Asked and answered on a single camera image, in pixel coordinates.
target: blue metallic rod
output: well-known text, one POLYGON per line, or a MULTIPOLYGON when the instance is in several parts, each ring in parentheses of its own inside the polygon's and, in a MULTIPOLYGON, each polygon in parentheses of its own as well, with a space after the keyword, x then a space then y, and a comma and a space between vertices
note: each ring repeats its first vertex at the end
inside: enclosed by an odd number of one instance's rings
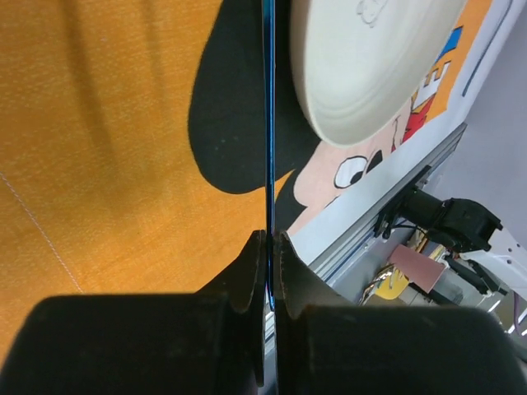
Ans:
POLYGON ((275 0, 262 0, 263 69, 265 83, 265 224, 267 253, 267 290, 269 306, 274 310, 274 141, 275 141, 275 85, 274 85, 274 26, 275 0))

